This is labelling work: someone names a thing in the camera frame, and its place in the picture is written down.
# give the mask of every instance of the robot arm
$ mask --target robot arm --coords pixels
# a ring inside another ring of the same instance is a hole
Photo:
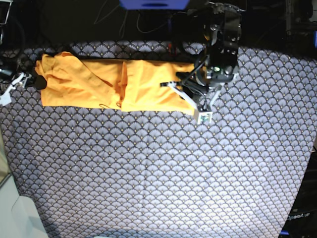
[[[177,73],[176,76],[180,79],[178,86],[183,88],[181,97],[195,108],[194,118],[198,123],[211,121],[211,109],[223,86],[233,82],[238,75],[241,12],[231,4],[209,2],[207,8],[192,13],[194,17],[206,20],[204,35],[207,46],[196,59],[192,72]],[[177,89],[177,85],[172,83],[162,86],[168,86],[173,91]],[[207,97],[211,93],[213,96],[208,103]]]

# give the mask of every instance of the wire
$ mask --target wire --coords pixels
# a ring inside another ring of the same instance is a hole
[[[189,85],[184,85],[184,87],[188,88],[193,94],[196,93],[199,93],[200,95],[202,95],[204,98],[205,98],[205,101],[204,101],[204,105],[202,106],[203,109],[205,109],[205,106],[207,106],[207,97],[205,94],[203,94],[201,91],[195,89],[195,88],[192,88],[191,86]]]
[[[19,49],[18,53],[15,56],[13,56],[13,57],[0,56],[0,59],[4,59],[6,61],[16,61],[20,58],[20,56],[23,54],[24,49],[25,49],[25,44],[26,44],[25,31],[24,31],[22,24],[15,17],[10,16],[9,21],[13,22],[19,30],[20,38],[21,38],[21,45],[20,45],[20,49]]]
[[[191,71],[191,72],[187,75],[187,77],[184,79],[183,84],[186,84],[187,80],[190,79],[201,67],[204,66],[206,59],[207,59],[207,56],[204,57],[204,60],[200,63],[200,65],[198,65],[196,68],[194,68],[193,71]]]
[[[128,17],[128,10],[126,10],[126,12],[125,12],[124,19],[123,19],[122,25],[121,25],[120,30],[119,30],[120,38],[124,37],[125,25],[126,25],[127,17]]]
[[[271,28],[269,28],[267,31],[265,31],[260,37],[259,39],[256,41],[255,46],[258,45],[258,43],[263,39],[264,36],[266,36],[268,33],[271,32],[271,30],[273,30],[275,27],[279,26],[281,23],[283,23],[284,21],[280,21],[279,23],[277,23],[276,25],[272,26]]]
[[[98,15],[95,19],[95,22],[94,22],[94,25],[102,22],[103,20],[105,20],[107,17],[109,17],[114,11],[117,10],[118,7],[120,7],[120,4],[118,4],[117,6],[115,6],[106,16],[103,16],[101,19],[99,19],[100,15],[101,15],[101,12],[103,11],[105,5],[107,4],[109,0],[105,0],[104,4],[102,5],[102,7],[100,8],[99,12],[98,12]]]
[[[167,22],[166,22],[166,23],[162,24],[161,26],[158,26],[158,27],[156,27],[156,28],[154,28],[154,29],[152,29],[152,30],[150,30],[150,31],[142,31],[142,30],[140,29],[140,27],[139,27],[139,21],[140,21],[140,13],[139,13],[139,15],[138,15],[138,19],[137,19],[137,24],[136,24],[136,25],[137,25],[138,31],[141,32],[141,33],[143,33],[143,34],[149,34],[149,33],[151,33],[151,32],[157,31],[157,30],[161,29],[162,27],[164,27],[165,25],[167,25]]]

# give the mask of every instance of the orange cloth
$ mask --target orange cloth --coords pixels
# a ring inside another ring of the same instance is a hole
[[[176,72],[190,72],[189,63],[89,59],[79,60],[63,52],[43,55],[35,71],[47,81],[41,91],[43,106],[106,107],[131,111],[180,111],[193,115],[194,108],[160,83],[179,81]]]

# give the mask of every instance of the patterned tablecloth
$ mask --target patterned tablecloth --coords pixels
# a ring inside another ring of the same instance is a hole
[[[187,44],[198,53],[201,44]],[[27,49],[25,65],[43,52]],[[166,42],[71,44],[78,56],[182,60]],[[17,90],[0,111],[10,167],[51,238],[278,237],[317,128],[317,65],[241,48],[212,124],[179,112],[43,108]]]

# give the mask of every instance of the floor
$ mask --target floor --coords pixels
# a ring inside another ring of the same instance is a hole
[[[0,130],[0,182],[10,172],[5,154],[6,153],[4,151],[3,138],[2,138],[2,134],[1,134],[1,130]]]

